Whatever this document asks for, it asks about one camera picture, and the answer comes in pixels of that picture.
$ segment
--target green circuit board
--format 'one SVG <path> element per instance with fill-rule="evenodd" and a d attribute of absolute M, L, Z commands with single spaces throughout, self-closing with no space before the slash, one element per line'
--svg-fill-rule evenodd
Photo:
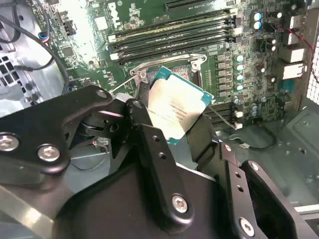
<path fill-rule="evenodd" d="M 45 26 L 40 8 L 30 4 L 40 26 Z M 269 79 L 278 47 L 285 43 L 276 30 L 255 29 L 254 17 L 259 13 L 261 25 L 267 22 L 276 29 L 284 18 L 268 13 L 285 13 L 289 1 L 44 0 L 43 5 L 50 17 L 49 46 L 68 70 L 70 91 L 91 84 L 112 90 L 143 63 L 198 54 L 207 58 L 200 74 L 182 59 L 148 67 L 147 79 L 152 81 L 157 70 L 166 66 L 191 81 L 200 77 L 200 86 L 214 96 L 213 105 L 237 98 L 247 119 L 275 120 L 284 114 L 280 95 L 291 92 L 281 88 L 279 79 Z M 277 42 L 275 51 L 265 47 L 270 38 Z M 114 93 L 134 95 L 135 89 L 133 80 Z M 252 115 L 254 106 L 258 112 Z"/>

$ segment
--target red wire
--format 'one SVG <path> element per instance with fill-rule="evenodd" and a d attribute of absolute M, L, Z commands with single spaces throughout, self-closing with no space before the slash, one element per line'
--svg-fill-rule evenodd
<path fill-rule="evenodd" d="M 282 27 L 279 27 L 278 29 L 280 30 L 285 30 L 285 31 L 288 31 L 290 32 L 291 34 L 295 35 L 296 37 L 298 37 L 303 43 L 305 43 L 310 49 L 311 49 L 311 52 L 312 52 L 312 55 L 311 55 L 311 62 L 310 62 L 310 69 L 311 69 L 311 73 L 313 74 L 314 76 L 314 79 L 317 81 L 317 83 L 319 84 L 319 81 L 318 81 L 318 77 L 315 75 L 315 70 L 314 70 L 314 56 L 315 56 L 315 49 L 314 47 L 309 44 L 302 36 L 296 34 L 294 31 L 292 31 L 291 29 L 285 29 L 285 28 L 282 28 Z"/>

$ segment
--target mounting hole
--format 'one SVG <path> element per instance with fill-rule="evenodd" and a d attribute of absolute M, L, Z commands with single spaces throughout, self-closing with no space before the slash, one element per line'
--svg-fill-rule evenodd
<path fill-rule="evenodd" d="M 166 155 L 162 152 L 159 153 L 159 158 L 160 159 L 166 159 Z"/>
<path fill-rule="evenodd" d="M 154 139 L 154 141 L 156 141 L 156 142 L 159 142 L 159 141 L 160 141 L 160 139 L 159 139 L 156 135 L 153 136 L 153 139 Z"/>
<path fill-rule="evenodd" d="M 110 132 L 113 133 L 119 129 L 119 125 L 117 123 L 113 123 L 110 126 Z"/>
<path fill-rule="evenodd" d="M 133 101 L 133 105 L 135 105 L 138 108 L 143 108 L 142 104 L 138 101 Z"/>
<path fill-rule="evenodd" d="M 299 148 L 299 151 L 300 151 L 302 154 L 306 154 L 306 151 L 305 151 L 303 148 Z"/>
<path fill-rule="evenodd" d="M 239 192 L 244 192 L 244 189 L 242 188 L 242 187 L 240 187 L 239 185 L 237 185 L 237 188 L 238 188 L 238 190 L 239 190 Z"/>

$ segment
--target motherboard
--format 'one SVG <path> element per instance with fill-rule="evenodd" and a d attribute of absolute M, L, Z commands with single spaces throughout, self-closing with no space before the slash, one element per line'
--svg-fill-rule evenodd
<path fill-rule="evenodd" d="M 39 25 L 45 21 L 29 1 Z M 307 70 L 305 2 L 285 0 L 43 0 L 49 46 L 69 91 L 97 85 L 134 95 L 161 66 L 212 94 L 212 107 L 241 128 L 284 115 Z M 211 109 L 215 127 L 226 124 Z"/>

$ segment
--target screw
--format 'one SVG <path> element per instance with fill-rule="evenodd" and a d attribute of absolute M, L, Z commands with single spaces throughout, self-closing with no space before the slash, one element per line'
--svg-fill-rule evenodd
<path fill-rule="evenodd" d="M 187 212 L 187 202 L 183 197 L 179 195 L 174 195 L 171 200 L 173 202 L 173 206 L 176 209 L 176 211 L 180 213 Z"/>
<path fill-rule="evenodd" d="M 141 77 L 141 78 L 145 78 L 145 77 L 146 77 L 145 72 L 141 72 L 141 73 L 140 73 L 140 77 Z"/>
<path fill-rule="evenodd" d="M 229 145 L 225 144 L 224 147 L 227 149 L 227 151 L 231 151 L 231 147 Z"/>
<path fill-rule="evenodd" d="M 54 146 L 46 145 L 38 150 L 38 156 L 44 161 L 53 162 L 60 157 L 60 151 Z"/>
<path fill-rule="evenodd" d="M 102 98 L 106 98 L 107 97 L 107 95 L 105 94 L 104 91 L 98 90 L 98 91 L 96 91 L 96 93 L 98 94 L 99 97 L 102 97 Z"/>
<path fill-rule="evenodd" d="M 13 135 L 0 135 L 0 151 L 12 151 L 18 148 L 19 140 Z"/>
<path fill-rule="evenodd" d="M 250 237 L 253 237 L 255 235 L 255 230 L 253 226 L 244 218 L 239 219 L 239 224 L 241 229 Z"/>
<path fill-rule="evenodd" d="M 252 162 L 252 163 L 251 163 L 251 166 L 252 166 L 252 167 L 253 167 L 253 169 L 255 169 L 256 171 L 258 171 L 258 170 L 259 170 L 259 167 L 257 166 L 257 164 L 256 164 L 256 163 Z"/>

